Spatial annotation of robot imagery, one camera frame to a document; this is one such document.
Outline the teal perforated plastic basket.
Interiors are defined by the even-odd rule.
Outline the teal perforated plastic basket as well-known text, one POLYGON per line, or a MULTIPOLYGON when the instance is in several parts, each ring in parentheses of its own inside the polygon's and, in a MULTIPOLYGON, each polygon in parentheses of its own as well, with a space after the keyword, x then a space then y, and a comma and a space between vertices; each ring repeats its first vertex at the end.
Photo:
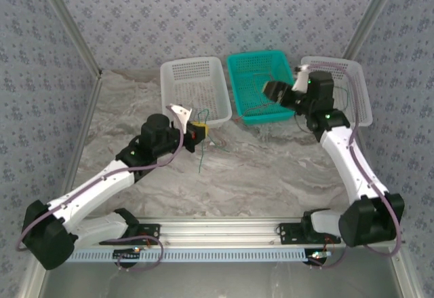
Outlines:
POLYGON ((263 50, 233 54, 226 60, 239 119, 246 125, 283 122, 294 112, 270 101, 263 93, 268 81, 294 83, 284 52, 263 50))

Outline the white perforated plastic basket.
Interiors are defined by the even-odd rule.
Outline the white perforated plastic basket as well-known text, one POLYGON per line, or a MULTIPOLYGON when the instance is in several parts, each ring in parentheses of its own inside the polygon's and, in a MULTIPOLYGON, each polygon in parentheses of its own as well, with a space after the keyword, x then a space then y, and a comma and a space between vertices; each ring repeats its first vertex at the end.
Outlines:
POLYGON ((372 124, 372 108, 363 69, 358 62, 341 58, 305 56, 301 64, 308 64, 313 71, 327 71, 334 80, 334 108, 344 112, 353 126, 358 112, 359 126, 372 124))
POLYGON ((161 106, 169 104, 192 109, 190 120, 218 128, 232 117, 229 91, 219 58, 185 58, 165 62, 160 67, 161 106))

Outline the small black control board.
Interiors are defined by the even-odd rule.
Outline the small black control board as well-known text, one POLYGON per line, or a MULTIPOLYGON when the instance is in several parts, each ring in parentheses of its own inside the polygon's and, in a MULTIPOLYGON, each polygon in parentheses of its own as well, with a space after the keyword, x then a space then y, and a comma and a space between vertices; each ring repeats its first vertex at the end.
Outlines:
POLYGON ((140 257, 140 250, 136 248, 117 249, 112 253, 114 260, 138 260, 140 257))
POLYGON ((305 263, 315 267, 322 267, 327 261, 327 258, 332 256, 332 253, 328 250, 305 250, 305 253, 307 256, 305 263))

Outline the grey metal sheet panel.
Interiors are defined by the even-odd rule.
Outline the grey metal sheet panel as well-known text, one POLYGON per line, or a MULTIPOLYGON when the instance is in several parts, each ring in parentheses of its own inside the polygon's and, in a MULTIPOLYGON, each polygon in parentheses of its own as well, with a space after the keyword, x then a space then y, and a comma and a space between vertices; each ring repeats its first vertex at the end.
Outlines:
POLYGON ((17 298, 425 298, 406 249, 391 259, 362 248, 342 256, 331 268, 283 261, 167 262, 145 272, 90 260, 46 271, 33 261, 17 298))

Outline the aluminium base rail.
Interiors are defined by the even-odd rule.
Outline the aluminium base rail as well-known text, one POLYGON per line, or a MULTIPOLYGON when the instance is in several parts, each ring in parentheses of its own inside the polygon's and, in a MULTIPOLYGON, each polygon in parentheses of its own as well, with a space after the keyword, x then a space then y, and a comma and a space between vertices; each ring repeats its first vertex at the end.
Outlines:
MULTIPOLYGON (((113 218, 84 219, 72 227, 72 233, 83 236, 77 248, 95 248, 110 235, 116 238, 120 222, 113 218)), ((159 224, 159 240, 165 248, 275 248, 281 246, 278 226, 299 223, 299 218, 139 218, 140 223, 159 224)))

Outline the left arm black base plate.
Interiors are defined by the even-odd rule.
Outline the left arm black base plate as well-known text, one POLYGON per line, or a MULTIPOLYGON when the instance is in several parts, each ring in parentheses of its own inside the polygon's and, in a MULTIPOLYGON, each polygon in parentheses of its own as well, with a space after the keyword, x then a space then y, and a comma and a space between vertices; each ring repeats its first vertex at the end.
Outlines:
MULTIPOLYGON (((152 236, 159 239, 160 235, 160 224, 156 223, 139 223, 137 225, 130 225, 125 233, 121 236, 121 238, 131 238, 136 236, 152 236)), ((152 246, 157 245, 154 241, 149 239, 136 239, 129 240, 127 242, 111 242, 111 241, 103 241, 99 242, 99 245, 145 245, 152 246)))

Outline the aluminium frame post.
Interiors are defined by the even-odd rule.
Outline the aluminium frame post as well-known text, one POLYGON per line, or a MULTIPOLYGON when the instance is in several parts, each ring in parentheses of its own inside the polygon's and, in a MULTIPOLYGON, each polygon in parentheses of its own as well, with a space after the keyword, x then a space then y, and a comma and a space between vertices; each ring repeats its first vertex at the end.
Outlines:
POLYGON ((80 54, 82 60, 84 61, 86 67, 90 73, 95 76, 100 76, 100 68, 90 50, 88 45, 83 38, 77 23, 74 21, 71 13, 69 12, 64 0, 48 0, 52 8, 54 9, 57 17, 61 21, 64 30, 70 37, 73 45, 80 54))
POLYGON ((347 60, 355 60, 364 41, 368 38, 376 20, 381 14, 388 0, 370 0, 353 36, 351 37, 348 46, 346 47, 342 58, 347 60))

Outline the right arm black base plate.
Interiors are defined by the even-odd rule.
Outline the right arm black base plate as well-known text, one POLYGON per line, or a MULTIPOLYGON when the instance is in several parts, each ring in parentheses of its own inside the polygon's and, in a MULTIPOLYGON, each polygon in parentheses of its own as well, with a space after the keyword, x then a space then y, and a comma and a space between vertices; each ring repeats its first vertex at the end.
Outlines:
POLYGON ((340 244, 341 239, 332 234, 318 233, 304 223, 280 223, 276 227, 282 245, 287 244, 340 244))

